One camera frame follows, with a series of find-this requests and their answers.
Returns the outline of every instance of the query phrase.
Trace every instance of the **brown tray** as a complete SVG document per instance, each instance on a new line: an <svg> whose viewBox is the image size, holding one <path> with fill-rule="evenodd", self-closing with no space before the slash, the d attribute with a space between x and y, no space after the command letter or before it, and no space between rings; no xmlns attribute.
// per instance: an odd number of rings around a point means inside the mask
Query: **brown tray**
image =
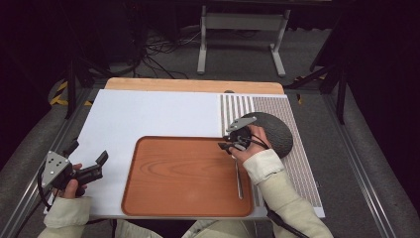
<svg viewBox="0 0 420 238"><path fill-rule="evenodd" d="M136 145L122 209L130 216L238 217L253 211L250 178L220 138L143 137Z"/></svg>

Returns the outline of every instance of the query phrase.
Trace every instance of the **floor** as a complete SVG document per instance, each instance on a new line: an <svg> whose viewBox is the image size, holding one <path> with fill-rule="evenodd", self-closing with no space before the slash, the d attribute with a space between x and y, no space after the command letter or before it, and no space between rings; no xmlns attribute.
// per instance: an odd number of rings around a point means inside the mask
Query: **floor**
<svg viewBox="0 0 420 238"><path fill-rule="evenodd" d="M196 73L198 38L170 54L153 59L166 70L185 73L193 79L270 81L289 84L296 76L310 73L315 59L330 31L287 31L280 55L287 76L276 75L268 45L275 36L257 32L215 32L208 41L206 73ZM113 70L127 67L114 63ZM161 70L151 70L143 63L137 68L142 76L169 78ZM177 78L185 75L172 72ZM57 84L52 88L53 95ZM97 80L91 89L78 89L80 100L94 100L106 80ZM363 115L347 90L345 125L334 115L336 92L321 95L316 82L299 90L286 90L314 178L319 184L325 224L335 237L419 237L420 221L416 210L396 179L370 133ZM0 172L1 237L14 237L27 211L37 200L28 199L34 190L32 180L48 150L60 151L78 136L91 106L81 105L73 117L64 120L66 106L52 110L29 133ZM43 208L29 218L19 237L37 237L44 229ZM267 221L258 221L259 237L271 237ZM89 225L83 237L110 237L108 221Z"/></svg>

